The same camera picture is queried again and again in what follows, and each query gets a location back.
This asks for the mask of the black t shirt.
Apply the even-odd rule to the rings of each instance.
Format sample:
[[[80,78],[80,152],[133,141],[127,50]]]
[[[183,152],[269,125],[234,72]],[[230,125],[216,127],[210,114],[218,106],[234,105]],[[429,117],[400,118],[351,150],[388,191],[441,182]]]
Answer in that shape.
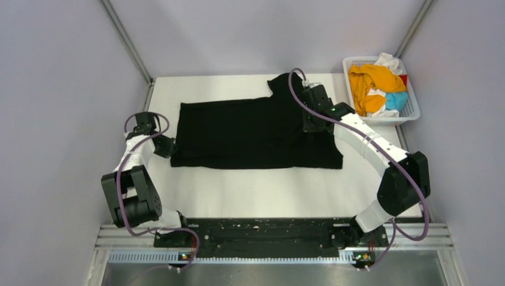
[[[297,75],[267,81],[272,94],[245,100],[182,103],[172,167],[342,169],[333,133],[305,132]]]

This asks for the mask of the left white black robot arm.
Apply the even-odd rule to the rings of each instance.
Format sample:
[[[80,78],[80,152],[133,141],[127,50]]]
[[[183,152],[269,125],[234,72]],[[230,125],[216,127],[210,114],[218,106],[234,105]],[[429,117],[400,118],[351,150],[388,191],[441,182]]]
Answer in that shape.
[[[164,210],[158,191],[148,172],[154,156],[170,158],[175,151],[174,138],[165,133],[168,118],[144,111],[127,118],[134,120],[132,130],[125,124],[125,151],[115,169],[101,178],[113,224],[125,228],[133,237],[145,234],[168,234],[176,246],[191,239],[186,217],[177,210]]]

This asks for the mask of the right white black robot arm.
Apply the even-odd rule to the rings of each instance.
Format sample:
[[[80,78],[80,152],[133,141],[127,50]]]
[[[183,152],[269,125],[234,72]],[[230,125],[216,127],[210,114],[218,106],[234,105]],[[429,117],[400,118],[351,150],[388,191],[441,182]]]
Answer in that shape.
[[[335,136],[353,147],[381,177],[376,199],[350,222],[350,240],[366,245],[373,231],[430,196],[429,168],[420,151],[408,151],[390,143],[364,122],[347,103],[334,104],[321,83],[302,82],[297,100],[303,104],[306,119],[317,126],[334,124]]]

